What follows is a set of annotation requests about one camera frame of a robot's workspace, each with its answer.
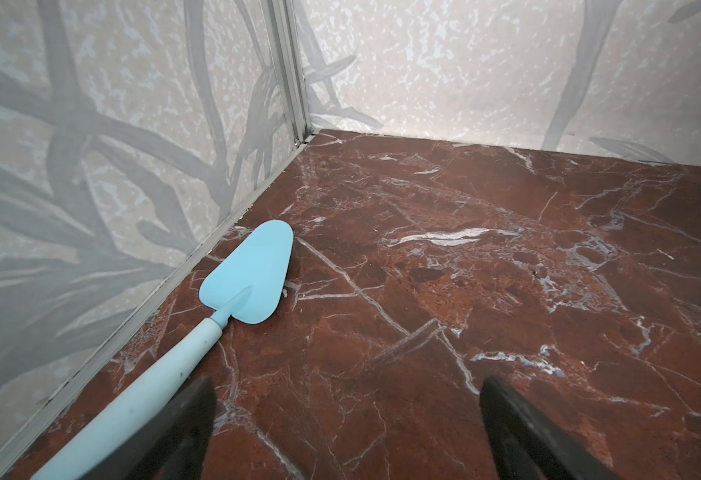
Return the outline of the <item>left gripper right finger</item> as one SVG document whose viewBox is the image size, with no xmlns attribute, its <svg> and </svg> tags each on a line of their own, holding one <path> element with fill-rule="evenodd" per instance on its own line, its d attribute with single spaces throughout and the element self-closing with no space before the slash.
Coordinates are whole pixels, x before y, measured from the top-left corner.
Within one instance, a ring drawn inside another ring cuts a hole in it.
<svg viewBox="0 0 701 480">
<path fill-rule="evenodd" d="M 618 478 L 501 378 L 483 380 L 479 404 L 499 478 Z"/>
</svg>

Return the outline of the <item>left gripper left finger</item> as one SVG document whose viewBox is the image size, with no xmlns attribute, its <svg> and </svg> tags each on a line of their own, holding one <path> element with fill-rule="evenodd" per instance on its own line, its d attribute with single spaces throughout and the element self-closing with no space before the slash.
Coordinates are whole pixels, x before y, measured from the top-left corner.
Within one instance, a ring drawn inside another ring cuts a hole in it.
<svg viewBox="0 0 701 480">
<path fill-rule="evenodd" d="M 176 395 L 84 478 L 198 479 L 204 470 L 214 414 L 214 384 L 204 377 Z"/>
</svg>

